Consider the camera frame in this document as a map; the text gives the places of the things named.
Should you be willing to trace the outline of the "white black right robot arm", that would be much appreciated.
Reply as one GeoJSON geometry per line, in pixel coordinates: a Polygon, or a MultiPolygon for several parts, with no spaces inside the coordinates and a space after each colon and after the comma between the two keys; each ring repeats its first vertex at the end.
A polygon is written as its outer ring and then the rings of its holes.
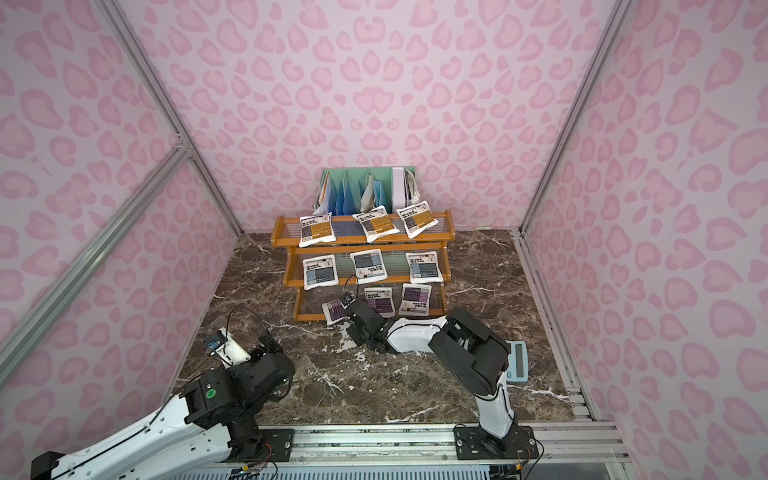
{"type": "Polygon", "coordinates": [[[366,301],[345,293],[340,298],[351,321],[347,333],[358,346],[377,353],[427,353],[476,399],[479,424],[503,439],[514,423],[506,392],[511,346],[470,312],[456,308],[432,319],[386,319],[366,301]]]}

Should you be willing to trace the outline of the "blue coffee bag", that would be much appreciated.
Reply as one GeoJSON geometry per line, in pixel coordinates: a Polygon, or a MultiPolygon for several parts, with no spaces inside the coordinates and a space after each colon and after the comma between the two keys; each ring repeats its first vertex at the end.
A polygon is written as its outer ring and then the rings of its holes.
{"type": "Polygon", "coordinates": [[[334,255],[306,258],[302,261],[303,285],[306,291],[339,284],[334,255]]]}
{"type": "Polygon", "coordinates": [[[442,283],[444,281],[436,251],[406,253],[405,256],[412,284],[442,283]]]}
{"type": "Polygon", "coordinates": [[[380,249],[354,252],[350,254],[350,259],[359,284],[381,282],[388,278],[380,249]]]}

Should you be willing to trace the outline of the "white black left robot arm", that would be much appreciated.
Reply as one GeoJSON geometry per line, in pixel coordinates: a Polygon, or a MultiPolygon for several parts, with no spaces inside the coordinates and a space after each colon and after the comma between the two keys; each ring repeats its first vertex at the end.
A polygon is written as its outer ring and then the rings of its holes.
{"type": "Polygon", "coordinates": [[[246,351],[221,328],[204,341],[220,366],[200,374],[161,407],[80,451],[36,457],[34,479],[166,479],[198,466],[232,462],[247,471],[279,450],[256,424],[268,402],[292,386],[295,366],[270,334],[246,351]]]}

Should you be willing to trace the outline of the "plain white bag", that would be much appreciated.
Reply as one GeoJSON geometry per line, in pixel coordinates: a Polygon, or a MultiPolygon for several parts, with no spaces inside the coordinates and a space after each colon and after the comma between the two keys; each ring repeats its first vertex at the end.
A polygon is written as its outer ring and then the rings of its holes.
{"type": "Polygon", "coordinates": [[[339,300],[332,300],[322,304],[322,312],[328,326],[333,326],[349,319],[344,305],[339,300]]]}

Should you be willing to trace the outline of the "yellow coffee bag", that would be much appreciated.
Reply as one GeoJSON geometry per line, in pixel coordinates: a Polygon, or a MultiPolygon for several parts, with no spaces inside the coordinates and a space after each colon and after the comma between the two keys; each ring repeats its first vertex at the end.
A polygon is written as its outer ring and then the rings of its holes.
{"type": "Polygon", "coordinates": [[[409,239],[416,238],[425,230],[438,224],[438,220],[426,200],[397,209],[396,212],[404,224],[409,239]]]}
{"type": "Polygon", "coordinates": [[[300,218],[299,247],[306,248],[319,243],[332,243],[337,240],[335,235],[332,214],[303,216],[300,218]]]}
{"type": "Polygon", "coordinates": [[[368,243],[400,232],[384,206],[375,207],[365,213],[354,214],[353,218],[360,223],[368,243]]]}

